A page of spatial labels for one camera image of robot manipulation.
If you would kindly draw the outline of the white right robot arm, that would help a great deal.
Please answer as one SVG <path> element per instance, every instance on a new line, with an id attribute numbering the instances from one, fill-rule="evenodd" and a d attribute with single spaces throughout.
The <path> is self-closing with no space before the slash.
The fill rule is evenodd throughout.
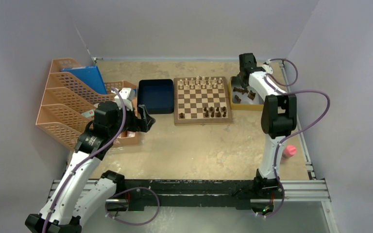
<path id="1" fill-rule="evenodd" d="M 279 167 L 286 140 L 296 129 L 297 98 L 283 90 L 270 66 L 272 60 L 258 66 L 252 53 L 239 55 L 238 80 L 263 100 L 261 129 L 265 134 L 265 149 L 261 165 L 256 171 L 253 191 L 261 198 L 280 188 Z"/>

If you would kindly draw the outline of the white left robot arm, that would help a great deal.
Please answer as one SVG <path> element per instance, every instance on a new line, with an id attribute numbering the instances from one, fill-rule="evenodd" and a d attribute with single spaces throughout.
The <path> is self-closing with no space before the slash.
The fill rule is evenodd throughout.
<path id="1" fill-rule="evenodd" d="M 123 132 L 146 133 L 155 123 L 144 105 L 140 118 L 122 102 L 101 102 L 84 132 L 78 137 L 71 162 L 53 195 L 38 214 L 29 214 L 26 227 L 33 233 L 80 233 L 88 218 L 108 198 L 130 198 L 137 187 L 127 188 L 125 177 L 106 171 L 95 186 L 83 194 L 87 181 L 114 140 Z"/>

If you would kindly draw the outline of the pile of dark chess pieces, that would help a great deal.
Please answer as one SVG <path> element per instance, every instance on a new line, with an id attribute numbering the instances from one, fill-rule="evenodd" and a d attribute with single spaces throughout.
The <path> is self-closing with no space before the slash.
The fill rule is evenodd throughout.
<path id="1" fill-rule="evenodd" d="M 256 96 L 256 93 L 253 92 L 252 90 L 248 90 L 248 88 L 237 88 L 237 87 L 234 87 L 233 88 L 233 92 L 239 92 L 241 94 L 245 94 L 247 93 L 248 94 L 248 98 L 251 99 L 251 100 L 254 100 L 255 99 L 255 96 Z"/>

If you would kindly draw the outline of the row of light chess pieces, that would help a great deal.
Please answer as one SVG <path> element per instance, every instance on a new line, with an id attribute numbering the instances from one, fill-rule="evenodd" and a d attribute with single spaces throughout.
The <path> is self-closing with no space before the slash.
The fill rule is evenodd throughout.
<path id="1" fill-rule="evenodd" d="M 174 82 L 177 90 L 197 89 L 224 89 L 225 77 L 196 76 L 189 78 L 176 78 Z"/>

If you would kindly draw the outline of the wooden chess board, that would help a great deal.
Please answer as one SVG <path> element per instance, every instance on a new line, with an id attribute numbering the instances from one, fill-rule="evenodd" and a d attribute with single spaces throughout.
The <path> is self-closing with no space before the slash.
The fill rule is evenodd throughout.
<path id="1" fill-rule="evenodd" d="M 231 124 L 233 122 L 232 111 L 229 102 L 228 94 L 228 83 L 225 80 L 224 89 L 197 89 L 197 90 L 177 90 L 176 84 L 174 83 L 174 124 L 177 126 L 181 125 L 206 125 L 206 124 Z M 216 114 L 216 108 L 226 107 L 227 116 L 222 118 L 211 117 L 209 111 L 209 117 L 204 117 L 203 108 L 207 107 L 208 111 L 210 107 L 214 108 Z M 185 118 L 180 119 L 179 114 L 184 113 Z"/>

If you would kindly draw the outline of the orange plastic basket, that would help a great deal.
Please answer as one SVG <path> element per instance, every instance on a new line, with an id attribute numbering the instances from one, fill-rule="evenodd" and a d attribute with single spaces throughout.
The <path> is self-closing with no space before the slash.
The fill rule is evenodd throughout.
<path id="1" fill-rule="evenodd" d="M 132 106 L 135 111 L 135 115 L 138 116 L 137 110 L 137 86 L 128 81 L 115 81 L 115 82 L 106 82 L 105 88 L 107 91 L 111 92 L 112 88 L 115 87 L 118 90 L 122 88 L 131 88 L 135 92 L 135 97 L 132 99 Z M 125 131 L 120 134 L 120 136 L 114 141 L 113 148 L 123 147 L 123 146 L 131 146 L 137 145 L 139 143 L 139 133 Z"/>

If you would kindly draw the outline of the dark blue tin box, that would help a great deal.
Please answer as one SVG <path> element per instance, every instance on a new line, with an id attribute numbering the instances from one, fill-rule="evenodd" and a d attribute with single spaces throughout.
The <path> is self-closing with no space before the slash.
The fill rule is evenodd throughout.
<path id="1" fill-rule="evenodd" d="M 150 115 L 174 112 L 174 83 L 171 79 L 141 80 L 138 83 L 138 104 Z"/>

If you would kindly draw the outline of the gold metal tin tray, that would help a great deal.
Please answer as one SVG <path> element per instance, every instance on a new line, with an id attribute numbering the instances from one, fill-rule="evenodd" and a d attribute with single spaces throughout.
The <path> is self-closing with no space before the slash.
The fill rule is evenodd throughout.
<path id="1" fill-rule="evenodd" d="M 255 99 L 251 100 L 248 98 L 248 94 L 241 94 L 239 92 L 233 92 L 233 88 L 242 88 L 239 82 L 239 79 L 236 76 L 230 77 L 229 83 L 228 83 L 228 94 L 229 94 L 229 102 L 231 105 L 231 109 L 233 110 L 245 110 L 245 111 L 262 111 L 264 101 L 259 96 L 256 91 L 248 86 L 248 90 L 252 90 L 256 93 Z M 234 100 L 234 96 L 238 95 L 241 98 L 241 103 L 236 104 Z"/>

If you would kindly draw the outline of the blue folder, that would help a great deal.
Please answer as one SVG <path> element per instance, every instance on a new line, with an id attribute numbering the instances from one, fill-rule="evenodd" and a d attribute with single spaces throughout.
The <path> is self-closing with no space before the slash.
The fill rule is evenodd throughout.
<path id="1" fill-rule="evenodd" d="M 106 95 L 107 90 L 97 65 L 85 67 L 63 68 L 61 72 L 69 72 L 91 87 L 99 94 Z"/>

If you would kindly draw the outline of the orange plastic file rack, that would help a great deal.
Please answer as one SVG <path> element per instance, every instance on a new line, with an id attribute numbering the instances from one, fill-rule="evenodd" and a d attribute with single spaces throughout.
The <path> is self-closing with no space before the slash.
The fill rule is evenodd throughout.
<path id="1" fill-rule="evenodd" d="M 91 120 L 82 113 L 94 109 L 96 103 L 114 100 L 115 96 L 99 94 L 72 73 L 61 71 L 80 66 L 73 58 L 52 60 L 35 123 L 70 150 Z"/>

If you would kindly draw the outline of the pink capped bottle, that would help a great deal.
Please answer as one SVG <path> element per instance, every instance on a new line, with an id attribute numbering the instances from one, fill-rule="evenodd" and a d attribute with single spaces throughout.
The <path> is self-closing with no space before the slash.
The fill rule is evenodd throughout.
<path id="1" fill-rule="evenodd" d="M 288 159 L 297 153 L 297 148 L 293 145 L 288 145 L 283 151 L 283 157 Z"/>

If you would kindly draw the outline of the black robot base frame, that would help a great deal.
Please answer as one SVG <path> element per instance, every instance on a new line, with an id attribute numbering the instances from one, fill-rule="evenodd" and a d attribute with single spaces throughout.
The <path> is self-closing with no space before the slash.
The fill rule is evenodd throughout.
<path id="1" fill-rule="evenodd" d="M 130 211 L 145 207 L 231 207 L 261 212 L 272 209 L 283 194 L 277 190 L 255 192 L 253 180 L 143 180 L 125 179 L 113 189 L 129 202 Z"/>

